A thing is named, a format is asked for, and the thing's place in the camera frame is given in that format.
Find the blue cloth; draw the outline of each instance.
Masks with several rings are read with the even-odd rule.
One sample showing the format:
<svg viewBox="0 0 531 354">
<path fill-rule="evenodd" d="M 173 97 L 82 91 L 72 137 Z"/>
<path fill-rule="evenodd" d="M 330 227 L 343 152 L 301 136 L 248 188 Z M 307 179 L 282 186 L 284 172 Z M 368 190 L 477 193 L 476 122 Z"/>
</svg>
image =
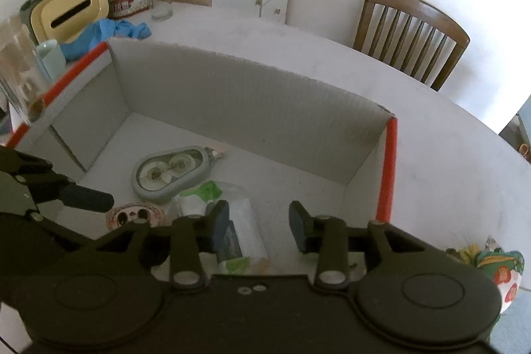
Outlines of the blue cloth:
<svg viewBox="0 0 531 354">
<path fill-rule="evenodd" d="M 107 41 L 112 36 L 144 39 L 150 35 L 151 31 L 146 23 L 134 26 L 127 20 L 102 18 L 89 24 L 74 42 L 61 44 L 61 50 L 67 61 L 73 61 L 82 58 L 100 42 Z"/>
</svg>

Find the metal screw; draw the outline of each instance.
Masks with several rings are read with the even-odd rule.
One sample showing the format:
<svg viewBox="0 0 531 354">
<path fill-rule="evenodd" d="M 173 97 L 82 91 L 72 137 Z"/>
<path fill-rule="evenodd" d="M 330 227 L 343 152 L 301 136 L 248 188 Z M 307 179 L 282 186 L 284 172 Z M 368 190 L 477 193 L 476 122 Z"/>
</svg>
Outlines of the metal screw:
<svg viewBox="0 0 531 354">
<path fill-rule="evenodd" d="M 177 272 L 173 275 L 174 282 L 179 285 L 195 285 L 199 282 L 199 275 L 196 272 L 191 272 L 189 270 L 183 270 L 182 272 Z"/>
<path fill-rule="evenodd" d="M 327 285 L 339 285 L 346 281 L 347 276 L 337 270 L 327 270 L 319 275 L 319 279 Z"/>
<path fill-rule="evenodd" d="M 267 290 L 267 287 L 264 284 L 257 283 L 256 285 L 253 285 L 253 290 L 256 292 L 262 292 Z"/>
<path fill-rule="evenodd" d="M 241 294 L 243 296 L 248 296 L 249 294 L 253 293 L 253 290 L 251 290 L 249 287 L 239 287 L 237 291 L 238 294 Z"/>
<path fill-rule="evenodd" d="M 42 222 L 44 220 L 42 215 L 40 213 L 37 213 L 37 212 L 31 212 L 31 218 L 34 221 L 37 221 L 37 222 Z"/>
</svg>

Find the plastic bag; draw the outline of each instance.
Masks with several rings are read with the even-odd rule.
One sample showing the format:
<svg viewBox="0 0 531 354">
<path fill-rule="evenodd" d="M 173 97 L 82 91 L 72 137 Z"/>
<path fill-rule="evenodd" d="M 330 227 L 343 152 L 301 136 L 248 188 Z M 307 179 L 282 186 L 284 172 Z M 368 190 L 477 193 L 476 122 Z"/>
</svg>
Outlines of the plastic bag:
<svg viewBox="0 0 531 354">
<path fill-rule="evenodd" d="M 173 219 L 183 216 L 208 214 L 219 200 L 229 203 L 230 224 L 223 245 L 215 255 L 200 253 L 206 274 L 275 274 L 262 242 L 251 201 L 237 185 L 211 180 L 197 188 L 180 192 L 172 199 L 166 222 L 171 223 Z M 166 280 L 169 277 L 169 259 L 152 271 L 158 279 Z"/>
</svg>

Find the black robotic base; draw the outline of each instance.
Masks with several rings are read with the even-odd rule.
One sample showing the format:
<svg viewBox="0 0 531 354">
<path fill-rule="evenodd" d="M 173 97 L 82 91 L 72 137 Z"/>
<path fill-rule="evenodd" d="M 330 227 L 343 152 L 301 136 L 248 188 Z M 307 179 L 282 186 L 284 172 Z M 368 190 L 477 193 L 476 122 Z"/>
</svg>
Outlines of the black robotic base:
<svg viewBox="0 0 531 354">
<path fill-rule="evenodd" d="M 388 224 L 348 228 L 310 217 L 298 202 L 289 216 L 299 249 L 320 253 L 314 284 L 306 276 L 208 280 L 198 253 L 216 249 L 226 202 L 172 227 L 130 223 L 78 247 L 69 242 L 72 251 L 17 289 L 34 340 L 25 352 L 493 352 L 482 341 L 500 296 L 477 269 Z M 348 251 L 365 252 L 359 282 L 345 277 Z M 149 272 L 167 256 L 170 283 Z"/>
</svg>

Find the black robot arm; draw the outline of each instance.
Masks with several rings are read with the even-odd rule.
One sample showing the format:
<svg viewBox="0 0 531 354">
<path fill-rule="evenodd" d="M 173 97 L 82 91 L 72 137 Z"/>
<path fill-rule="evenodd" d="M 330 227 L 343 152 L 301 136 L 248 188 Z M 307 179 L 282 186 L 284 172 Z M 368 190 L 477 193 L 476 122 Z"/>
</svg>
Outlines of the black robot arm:
<svg viewBox="0 0 531 354">
<path fill-rule="evenodd" d="M 494 283 L 390 224 L 350 228 L 293 202 L 297 248 L 319 254 L 314 282 L 209 278 L 199 254 L 224 237 L 226 202 L 202 218 L 158 228 L 136 220 L 90 240 L 43 218 L 35 203 L 62 197 L 104 211 L 112 199 L 78 189 L 46 161 L 17 154 L 17 166 L 13 152 L 0 154 L 8 157 L 0 190 L 11 194 L 0 209 L 0 287 L 33 340 L 27 354 L 494 352 L 484 342 L 501 307 Z M 65 188 L 80 193 L 71 198 Z M 364 253 L 367 268 L 356 282 L 348 278 L 352 251 Z M 150 269 L 166 259 L 162 282 Z"/>
</svg>

